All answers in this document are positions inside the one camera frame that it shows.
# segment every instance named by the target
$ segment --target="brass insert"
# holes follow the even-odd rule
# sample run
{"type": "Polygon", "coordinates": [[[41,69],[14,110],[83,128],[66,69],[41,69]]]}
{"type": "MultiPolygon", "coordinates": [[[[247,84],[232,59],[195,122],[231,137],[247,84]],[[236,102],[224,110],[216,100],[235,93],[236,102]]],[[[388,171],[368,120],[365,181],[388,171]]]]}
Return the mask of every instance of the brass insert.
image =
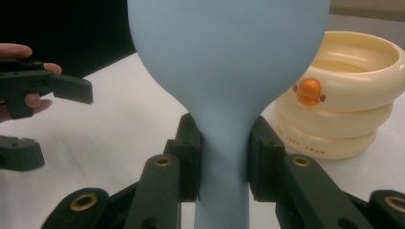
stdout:
{"type": "Polygon", "coordinates": [[[169,164],[172,163],[172,160],[169,157],[159,157],[156,161],[155,161],[155,165],[157,166],[168,166],[169,164]]]}
{"type": "Polygon", "coordinates": [[[393,196],[387,196],[384,200],[395,210],[405,213],[405,199],[393,196]]]}
{"type": "Polygon", "coordinates": [[[294,162],[294,164],[302,166],[302,167],[306,167],[306,166],[310,166],[310,161],[304,157],[300,157],[300,156],[296,156],[295,158],[292,159],[292,162],[294,162]]]}
{"type": "Polygon", "coordinates": [[[91,208],[97,202],[95,193],[82,194],[71,202],[71,210],[80,212],[91,208]]]}

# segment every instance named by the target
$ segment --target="stacked ring toy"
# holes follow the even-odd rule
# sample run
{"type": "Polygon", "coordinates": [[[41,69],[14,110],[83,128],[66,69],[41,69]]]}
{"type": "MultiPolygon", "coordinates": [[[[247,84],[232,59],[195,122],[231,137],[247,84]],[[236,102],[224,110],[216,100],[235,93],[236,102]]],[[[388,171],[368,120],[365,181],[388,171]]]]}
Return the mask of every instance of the stacked ring toy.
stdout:
{"type": "Polygon", "coordinates": [[[313,62],[275,100],[270,124],[295,152],[323,159],[370,146],[405,90],[405,52],[390,41],[327,31],[313,62]]]}

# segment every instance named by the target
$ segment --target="orange button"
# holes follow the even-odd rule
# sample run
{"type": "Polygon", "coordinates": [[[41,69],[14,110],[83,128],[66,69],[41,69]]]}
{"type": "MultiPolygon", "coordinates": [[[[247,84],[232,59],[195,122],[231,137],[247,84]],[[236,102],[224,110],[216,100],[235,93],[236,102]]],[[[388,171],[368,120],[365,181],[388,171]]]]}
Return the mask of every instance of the orange button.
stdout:
{"type": "Polygon", "coordinates": [[[321,85],[318,80],[309,78],[300,83],[297,90],[297,99],[300,103],[308,106],[319,103],[318,98],[321,94],[321,85]]]}

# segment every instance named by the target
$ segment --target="white table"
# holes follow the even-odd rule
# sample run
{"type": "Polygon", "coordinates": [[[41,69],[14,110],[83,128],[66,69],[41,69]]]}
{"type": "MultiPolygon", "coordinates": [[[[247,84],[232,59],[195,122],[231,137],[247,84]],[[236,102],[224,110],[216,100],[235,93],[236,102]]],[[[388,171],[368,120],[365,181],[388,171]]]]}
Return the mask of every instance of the white table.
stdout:
{"type": "MultiPolygon", "coordinates": [[[[184,107],[148,74],[137,54],[87,77],[91,106],[53,98],[32,118],[0,125],[0,135],[36,139],[46,165],[20,173],[0,170],[0,229],[36,229],[71,192],[97,187],[110,195],[139,180],[146,159],[175,137],[184,107]]],[[[270,107],[263,112],[270,117],[270,107]]],[[[344,191],[368,200],[377,189],[405,193],[405,95],[374,144],[360,156],[319,161],[344,191]]],[[[250,203],[252,229],[280,228],[274,204],[250,203]]],[[[182,206],[182,228],[193,228],[194,204],[182,206]]]]}

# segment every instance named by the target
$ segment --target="human hand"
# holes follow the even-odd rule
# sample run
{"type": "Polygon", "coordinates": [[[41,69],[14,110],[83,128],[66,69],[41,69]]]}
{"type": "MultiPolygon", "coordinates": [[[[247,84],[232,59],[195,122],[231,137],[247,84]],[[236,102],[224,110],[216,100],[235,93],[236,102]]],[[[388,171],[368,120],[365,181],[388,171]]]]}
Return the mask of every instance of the human hand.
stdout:
{"type": "MultiPolygon", "coordinates": [[[[32,49],[28,46],[11,44],[11,43],[0,43],[0,58],[13,58],[13,59],[24,59],[32,55],[32,49]]],[[[46,70],[53,73],[62,73],[60,66],[53,63],[45,63],[44,67],[46,70]]],[[[33,113],[40,113],[52,104],[50,99],[41,99],[39,94],[27,94],[25,97],[25,102],[28,107],[33,109],[33,113]]],[[[10,119],[10,114],[4,104],[4,100],[0,98],[0,122],[4,122],[10,119]]]]}

